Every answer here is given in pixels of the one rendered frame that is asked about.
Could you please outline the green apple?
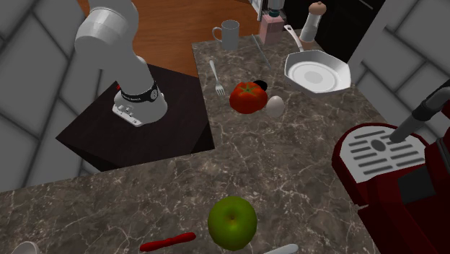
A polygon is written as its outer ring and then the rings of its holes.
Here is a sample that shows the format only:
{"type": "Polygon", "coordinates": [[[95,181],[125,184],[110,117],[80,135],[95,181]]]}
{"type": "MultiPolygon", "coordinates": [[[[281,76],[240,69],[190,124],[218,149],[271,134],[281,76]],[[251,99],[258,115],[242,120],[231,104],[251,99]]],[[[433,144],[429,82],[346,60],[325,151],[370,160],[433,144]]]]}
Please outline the green apple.
{"type": "Polygon", "coordinates": [[[208,215],[208,232],[225,250],[244,248],[257,231],[257,215],[252,205],[239,196],[228,196],[214,204],[208,215]]]}

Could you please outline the silver fork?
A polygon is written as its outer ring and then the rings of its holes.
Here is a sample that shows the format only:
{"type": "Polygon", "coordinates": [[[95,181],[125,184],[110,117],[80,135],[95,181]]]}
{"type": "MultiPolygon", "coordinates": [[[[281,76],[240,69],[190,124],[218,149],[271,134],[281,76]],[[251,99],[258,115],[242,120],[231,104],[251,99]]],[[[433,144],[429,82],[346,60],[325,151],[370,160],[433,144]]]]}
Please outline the silver fork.
{"type": "Polygon", "coordinates": [[[225,91],[224,91],[224,88],[223,88],[223,86],[221,85],[221,83],[219,81],[219,78],[218,78],[218,75],[217,75],[217,72],[216,72],[215,63],[214,63],[213,60],[210,60],[209,64],[210,64],[211,70],[212,70],[212,72],[213,72],[213,74],[215,76],[215,79],[216,79],[216,84],[215,84],[216,93],[219,96],[224,96],[225,95],[225,91]]]}

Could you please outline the red tomato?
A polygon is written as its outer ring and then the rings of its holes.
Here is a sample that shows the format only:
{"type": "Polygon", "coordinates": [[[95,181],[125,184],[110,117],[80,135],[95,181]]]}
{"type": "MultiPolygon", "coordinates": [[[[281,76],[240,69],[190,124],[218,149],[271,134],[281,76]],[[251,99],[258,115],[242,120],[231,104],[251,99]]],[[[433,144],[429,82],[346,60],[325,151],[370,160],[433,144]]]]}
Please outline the red tomato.
{"type": "Polygon", "coordinates": [[[267,101],[266,91],[254,82],[240,82],[229,97],[231,108],[241,114],[252,114],[262,110],[267,101]]]}

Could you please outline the pink soap dispenser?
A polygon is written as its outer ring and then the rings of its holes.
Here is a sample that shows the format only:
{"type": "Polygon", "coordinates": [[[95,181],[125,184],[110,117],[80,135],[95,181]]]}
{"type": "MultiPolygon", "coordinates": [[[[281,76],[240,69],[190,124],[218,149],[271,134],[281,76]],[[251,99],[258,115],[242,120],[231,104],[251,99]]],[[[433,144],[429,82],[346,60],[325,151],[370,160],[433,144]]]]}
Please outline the pink soap dispenser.
{"type": "Polygon", "coordinates": [[[281,10],[285,0],[268,0],[268,13],[261,16],[260,40],[263,45],[276,44],[282,36],[284,20],[281,10]]]}

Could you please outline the white pepper mill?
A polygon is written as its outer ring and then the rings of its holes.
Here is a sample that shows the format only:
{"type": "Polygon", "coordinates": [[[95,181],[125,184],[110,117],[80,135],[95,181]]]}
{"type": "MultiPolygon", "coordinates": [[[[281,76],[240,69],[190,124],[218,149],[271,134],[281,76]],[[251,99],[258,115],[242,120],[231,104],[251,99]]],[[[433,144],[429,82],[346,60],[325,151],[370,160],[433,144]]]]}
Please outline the white pepper mill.
{"type": "Polygon", "coordinates": [[[301,46],[305,51],[312,49],[319,22],[326,11],[327,7],[321,1],[314,2],[309,6],[309,14],[299,36],[301,46]]]}

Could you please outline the red coffee machine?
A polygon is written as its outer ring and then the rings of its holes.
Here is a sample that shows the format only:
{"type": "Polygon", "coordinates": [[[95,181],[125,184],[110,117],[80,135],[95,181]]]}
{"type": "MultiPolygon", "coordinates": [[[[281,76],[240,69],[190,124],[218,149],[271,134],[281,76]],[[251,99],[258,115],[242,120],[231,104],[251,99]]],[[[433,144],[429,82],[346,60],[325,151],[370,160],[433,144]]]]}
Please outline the red coffee machine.
{"type": "Polygon", "coordinates": [[[450,254],[450,128],[429,144],[416,131],[450,119],[450,79],[400,125],[363,123],[340,137],[332,167],[381,254],[450,254]]]}

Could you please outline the dark robot stand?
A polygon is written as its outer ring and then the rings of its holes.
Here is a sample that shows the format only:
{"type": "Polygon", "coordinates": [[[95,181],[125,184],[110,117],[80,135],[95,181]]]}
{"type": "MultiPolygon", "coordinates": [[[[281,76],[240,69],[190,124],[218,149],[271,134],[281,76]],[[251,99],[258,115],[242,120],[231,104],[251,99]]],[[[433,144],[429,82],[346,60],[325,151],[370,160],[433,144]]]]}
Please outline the dark robot stand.
{"type": "Polygon", "coordinates": [[[113,82],[57,140],[100,171],[213,149],[199,79],[158,66],[149,70],[168,104],[161,120],[134,127],[114,114],[118,84],[113,82]]]}

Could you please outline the white egg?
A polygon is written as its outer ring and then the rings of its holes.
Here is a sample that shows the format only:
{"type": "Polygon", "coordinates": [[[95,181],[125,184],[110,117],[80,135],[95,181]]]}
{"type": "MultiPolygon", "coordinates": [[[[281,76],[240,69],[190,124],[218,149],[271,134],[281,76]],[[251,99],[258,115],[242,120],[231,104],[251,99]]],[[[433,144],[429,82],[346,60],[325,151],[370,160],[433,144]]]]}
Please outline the white egg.
{"type": "Polygon", "coordinates": [[[284,101],[281,97],[275,95],[272,96],[267,104],[266,104],[266,113],[272,117],[277,118],[283,114],[283,111],[285,109],[284,101]]]}

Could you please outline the thin grey knife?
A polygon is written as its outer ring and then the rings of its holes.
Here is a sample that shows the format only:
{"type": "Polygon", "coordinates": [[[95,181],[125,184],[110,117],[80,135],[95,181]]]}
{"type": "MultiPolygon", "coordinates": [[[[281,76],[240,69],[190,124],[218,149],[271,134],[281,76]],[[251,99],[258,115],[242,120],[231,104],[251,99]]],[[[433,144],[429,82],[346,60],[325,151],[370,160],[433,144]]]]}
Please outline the thin grey knife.
{"type": "Polygon", "coordinates": [[[271,70],[271,65],[270,65],[270,63],[269,63],[267,57],[265,56],[265,54],[264,54],[262,48],[260,47],[260,45],[259,45],[259,43],[258,43],[258,41],[257,41],[257,38],[256,38],[255,35],[253,35],[253,34],[251,34],[251,36],[252,36],[252,39],[253,39],[255,45],[257,46],[257,49],[258,49],[259,52],[260,52],[260,55],[262,56],[262,58],[263,58],[263,60],[265,61],[266,65],[268,66],[268,68],[271,70]]]}

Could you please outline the white bowl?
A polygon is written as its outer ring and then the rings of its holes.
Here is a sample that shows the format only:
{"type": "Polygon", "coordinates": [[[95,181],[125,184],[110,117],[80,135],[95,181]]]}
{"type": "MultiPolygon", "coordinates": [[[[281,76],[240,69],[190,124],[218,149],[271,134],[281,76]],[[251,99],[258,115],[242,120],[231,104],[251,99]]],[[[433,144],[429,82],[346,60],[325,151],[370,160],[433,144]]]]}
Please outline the white bowl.
{"type": "Polygon", "coordinates": [[[36,243],[25,241],[16,246],[11,254],[41,254],[41,252],[36,243]]]}

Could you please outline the white frying pan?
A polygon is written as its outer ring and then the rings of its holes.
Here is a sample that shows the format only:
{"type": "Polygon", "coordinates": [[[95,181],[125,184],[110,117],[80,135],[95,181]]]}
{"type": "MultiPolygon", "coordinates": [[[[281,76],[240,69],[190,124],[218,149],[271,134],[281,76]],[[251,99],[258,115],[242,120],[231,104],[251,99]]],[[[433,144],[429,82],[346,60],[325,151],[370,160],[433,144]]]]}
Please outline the white frying pan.
{"type": "Polygon", "coordinates": [[[343,92],[351,87],[347,63],[320,50],[305,51],[290,25],[284,28],[296,41],[299,51],[287,55],[284,75],[293,88],[310,97],[343,92]]]}

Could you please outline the red handled utensil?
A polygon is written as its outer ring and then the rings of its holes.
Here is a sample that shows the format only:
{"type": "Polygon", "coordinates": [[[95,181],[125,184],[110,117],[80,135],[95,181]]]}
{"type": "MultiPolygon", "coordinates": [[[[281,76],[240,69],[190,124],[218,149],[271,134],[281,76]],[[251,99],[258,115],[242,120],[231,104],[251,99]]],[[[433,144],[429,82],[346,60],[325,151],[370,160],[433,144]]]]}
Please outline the red handled utensil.
{"type": "Polygon", "coordinates": [[[183,233],[181,235],[167,238],[165,240],[157,240],[152,242],[144,243],[140,246],[139,250],[141,252],[151,252],[154,250],[158,250],[160,248],[169,247],[171,245],[176,245],[184,242],[192,241],[196,238],[196,234],[193,232],[183,233]]]}

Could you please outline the grey mug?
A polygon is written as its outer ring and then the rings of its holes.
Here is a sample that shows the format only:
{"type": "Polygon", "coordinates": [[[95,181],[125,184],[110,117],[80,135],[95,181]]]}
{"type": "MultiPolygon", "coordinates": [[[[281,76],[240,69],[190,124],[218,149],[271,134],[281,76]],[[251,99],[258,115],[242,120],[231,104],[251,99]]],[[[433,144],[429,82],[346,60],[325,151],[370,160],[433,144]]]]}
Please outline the grey mug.
{"type": "Polygon", "coordinates": [[[212,36],[221,43],[221,47],[227,51],[238,49],[239,44],[239,23],[236,20],[228,19],[221,23],[220,27],[212,29],[212,36]],[[216,37],[216,31],[221,32],[221,39],[216,37]]]}

